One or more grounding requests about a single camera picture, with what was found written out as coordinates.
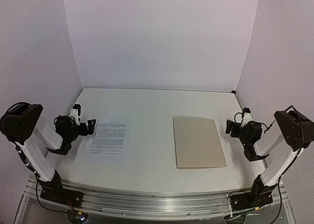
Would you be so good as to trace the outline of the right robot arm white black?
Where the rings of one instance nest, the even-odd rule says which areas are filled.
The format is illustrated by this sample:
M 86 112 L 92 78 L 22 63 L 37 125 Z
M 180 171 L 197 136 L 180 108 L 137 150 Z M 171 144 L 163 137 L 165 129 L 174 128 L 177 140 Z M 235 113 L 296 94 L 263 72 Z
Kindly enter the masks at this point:
M 314 123 L 294 106 L 276 111 L 274 120 L 266 125 L 254 121 L 249 108 L 244 108 L 241 121 L 226 121 L 226 134 L 239 139 L 246 159 L 250 162 L 266 159 L 277 147 L 284 150 L 259 174 L 249 192 L 228 197 L 234 211 L 256 209 L 273 202 L 272 192 L 302 152 L 314 141 Z

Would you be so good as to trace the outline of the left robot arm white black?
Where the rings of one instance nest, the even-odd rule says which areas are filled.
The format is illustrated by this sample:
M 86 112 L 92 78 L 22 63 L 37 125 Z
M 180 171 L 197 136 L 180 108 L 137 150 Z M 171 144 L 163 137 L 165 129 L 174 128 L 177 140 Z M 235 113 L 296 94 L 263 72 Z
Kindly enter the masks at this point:
M 18 102 L 13 104 L 0 118 L 0 131 L 12 143 L 23 164 L 34 174 L 37 200 L 46 200 L 68 206 L 74 210 L 82 203 L 83 194 L 63 187 L 56 169 L 46 160 L 38 143 L 57 155 L 66 156 L 72 143 L 79 136 L 94 134 L 96 120 L 81 122 L 81 106 L 73 105 L 67 115 L 59 115 L 50 125 L 42 115 L 43 106 Z

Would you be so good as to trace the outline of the beige file folder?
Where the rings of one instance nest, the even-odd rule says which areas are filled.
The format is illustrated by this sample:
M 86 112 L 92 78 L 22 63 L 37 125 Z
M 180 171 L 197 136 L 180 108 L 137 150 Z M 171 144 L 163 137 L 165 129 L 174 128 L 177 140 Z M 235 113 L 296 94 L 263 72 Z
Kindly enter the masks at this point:
M 178 169 L 226 168 L 215 121 L 203 117 L 174 117 L 174 140 Z

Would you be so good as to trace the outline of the printed paper sheet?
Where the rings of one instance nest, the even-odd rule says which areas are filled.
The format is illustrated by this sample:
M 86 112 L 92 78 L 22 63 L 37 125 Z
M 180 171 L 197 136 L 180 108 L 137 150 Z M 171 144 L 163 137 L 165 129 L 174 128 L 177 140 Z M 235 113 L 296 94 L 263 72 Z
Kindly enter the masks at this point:
M 131 117 L 101 117 L 86 143 L 83 160 L 88 163 L 122 165 L 126 163 Z

